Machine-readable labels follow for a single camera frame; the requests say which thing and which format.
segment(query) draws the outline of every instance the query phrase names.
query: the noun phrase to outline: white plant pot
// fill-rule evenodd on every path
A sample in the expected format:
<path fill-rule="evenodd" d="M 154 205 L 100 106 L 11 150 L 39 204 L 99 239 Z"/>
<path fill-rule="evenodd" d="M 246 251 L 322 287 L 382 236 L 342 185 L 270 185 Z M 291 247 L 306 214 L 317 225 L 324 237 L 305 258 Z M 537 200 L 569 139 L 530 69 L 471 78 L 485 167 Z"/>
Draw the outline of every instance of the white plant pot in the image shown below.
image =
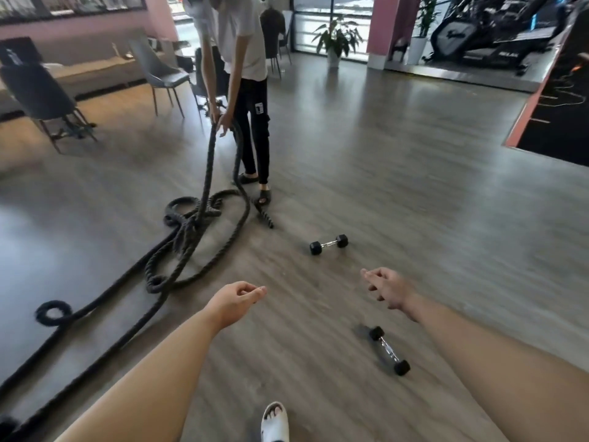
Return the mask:
<path fill-rule="evenodd" d="M 428 42 L 427 37 L 411 37 L 409 50 L 407 51 L 407 65 L 418 65 L 423 56 L 425 44 Z"/>
<path fill-rule="evenodd" d="M 328 50 L 328 68 L 339 68 L 339 61 L 341 59 L 341 57 L 337 57 L 331 48 Z"/>

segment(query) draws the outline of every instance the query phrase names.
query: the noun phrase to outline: gray laminate floor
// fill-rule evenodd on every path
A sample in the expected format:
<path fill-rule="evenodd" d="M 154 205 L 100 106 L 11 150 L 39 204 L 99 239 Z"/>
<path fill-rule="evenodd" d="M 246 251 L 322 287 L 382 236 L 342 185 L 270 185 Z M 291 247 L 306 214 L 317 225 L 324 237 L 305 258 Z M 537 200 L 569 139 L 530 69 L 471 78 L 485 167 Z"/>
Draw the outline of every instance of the gray laminate floor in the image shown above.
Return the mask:
<path fill-rule="evenodd" d="M 225 283 L 269 296 L 214 342 L 184 441 L 256 441 L 281 400 L 293 442 L 502 441 L 424 332 L 374 303 L 359 270 L 394 267 L 426 295 L 589 370 L 589 170 L 502 147 L 526 95 L 296 55 L 269 81 L 269 230 L 252 215 L 230 254 L 175 294 L 152 324 L 51 420 L 50 440 Z M 0 124 L 0 378 L 50 330 L 50 299 L 96 297 L 167 234 L 163 208 L 200 195 L 208 131 L 188 87 L 187 119 L 143 85 L 81 103 L 99 144 L 57 155 L 29 119 Z M 213 190 L 229 186 L 234 142 L 217 144 Z M 208 260 L 241 212 L 227 203 L 198 248 Z M 346 233 L 345 250 L 307 254 Z M 153 303 L 142 282 L 77 326 L 2 404 L 33 413 Z M 361 325 L 380 325 L 413 370 L 387 374 Z"/>

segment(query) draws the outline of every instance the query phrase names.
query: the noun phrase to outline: coiled rope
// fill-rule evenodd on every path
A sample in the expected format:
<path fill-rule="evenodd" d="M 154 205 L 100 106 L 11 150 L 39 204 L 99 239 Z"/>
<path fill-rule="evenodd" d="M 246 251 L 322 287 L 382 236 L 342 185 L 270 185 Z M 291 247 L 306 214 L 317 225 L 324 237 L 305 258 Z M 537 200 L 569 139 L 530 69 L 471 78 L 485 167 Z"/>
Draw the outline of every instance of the coiled rope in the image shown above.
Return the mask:
<path fill-rule="evenodd" d="M 204 186 L 202 188 L 202 197 L 197 199 L 195 197 L 180 197 L 170 202 L 166 207 L 166 215 L 164 216 L 164 223 L 173 228 L 173 231 L 148 251 L 141 259 L 139 259 L 132 267 L 122 274 L 109 288 L 107 288 L 100 296 L 92 302 L 82 307 L 77 312 L 73 312 L 69 304 L 60 300 L 51 300 L 37 309 L 35 312 L 35 319 L 37 322 L 46 327 L 56 327 L 55 331 L 45 342 L 31 355 L 25 363 L 23 363 L 10 377 L 8 377 L 0 385 L 0 400 L 4 399 L 6 395 L 16 387 L 25 377 L 37 366 L 40 360 L 46 356 L 49 351 L 63 339 L 70 326 L 84 318 L 89 313 L 95 311 L 98 307 L 108 302 L 116 293 L 121 290 L 121 287 L 130 281 L 141 269 L 145 270 L 145 281 L 148 293 L 158 294 L 155 304 L 144 314 L 137 323 L 131 327 L 122 337 L 116 341 L 105 353 L 103 353 L 94 363 L 92 363 L 84 372 L 79 374 L 67 386 L 65 386 L 59 393 L 57 393 L 51 400 L 37 410 L 35 414 L 30 416 L 25 422 L 19 424 L 16 420 L 10 417 L 4 417 L 2 422 L 2 431 L 0 434 L 0 442 L 21 442 L 25 437 L 31 435 L 36 429 L 43 424 L 43 422 L 51 415 L 51 413 L 60 406 L 69 396 L 72 395 L 76 389 L 84 384 L 96 372 L 98 372 L 118 351 L 120 351 L 145 324 L 160 310 L 162 305 L 168 299 L 171 291 L 180 289 L 189 285 L 192 282 L 199 280 L 207 274 L 211 268 L 225 255 L 231 245 L 237 239 L 241 228 L 243 227 L 247 217 L 250 213 L 251 198 L 247 195 L 243 186 L 239 182 L 239 166 L 241 162 L 241 152 L 243 150 L 243 136 L 241 130 L 236 122 L 233 123 L 232 129 L 237 144 L 237 151 L 235 154 L 235 162 L 233 165 L 233 182 L 237 189 L 225 189 L 210 196 L 211 179 L 213 177 L 213 161 L 215 154 L 216 143 L 216 126 L 213 124 L 209 138 L 209 150 L 207 153 L 207 168 L 204 177 Z M 221 215 L 221 206 L 223 199 L 229 196 L 241 196 L 245 202 L 245 209 L 241 215 L 238 223 L 235 226 L 229 239 L 225 242 L 223 247 L 213 256 L 208 263 L 206 263 L 200 271 L 196 274 L 182 280 L 178 277 L 186 267 L 189 259 L 192 257 L 194 250 L 200 243 L 205 231 L 214 220 L 215 217 Z M 180 205 L 193 204 L 194 208 L 186 214 L 181 214 L 177 211 Z M 255 204 L 262 219 L 266 222 L 269 228 L 274 228 L 271 218 L 262 211 L 261 207 Z M 158 274 L 158 267 L 160 262 L 171 252 L 174 252 L 179 261 L 173 272 L 169 276 Z M 49 316 L 49 312 L 58 310 L 61 316 L 53 318 Z"/>

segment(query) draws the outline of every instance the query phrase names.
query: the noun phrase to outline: potted plant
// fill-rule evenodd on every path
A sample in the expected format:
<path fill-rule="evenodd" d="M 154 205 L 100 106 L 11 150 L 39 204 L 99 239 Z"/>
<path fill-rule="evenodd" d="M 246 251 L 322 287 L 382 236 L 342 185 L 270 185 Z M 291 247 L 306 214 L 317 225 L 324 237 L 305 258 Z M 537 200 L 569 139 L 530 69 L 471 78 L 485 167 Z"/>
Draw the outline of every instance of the potted plant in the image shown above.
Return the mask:
<path fill-rule="evenodd" d="M 358 24 L 355 21 L 344 20 L 343 15 L 338 15 L 333 19 L 329 23 L 329 27 L 327 23 L 324 23 L 313 33 L 315 34 L 313 42 L 319 40 L 317 54 L 321 52 L 322 47 L 325 47 L 325 51 L 327 51 L 329 68 L 337 68 L 342 53 L 348 57 L 350 48 L 356 52 L 356 45 L 364 41 L 358 32 Z"/>
<path fill-rule="evenodd" d="M 416 21 L 419 28 L 419 35 L 417 37 L 411 37 L 409 51 L 407 53 L 407 63 L 409 65 L 417 65 L 423 55 L 425 44 L 428 41 L 429 28 L 440 14 L 436 10 L 437 3 L 438 0 L 421 0 L 419 2 L 419 12 Z"/>

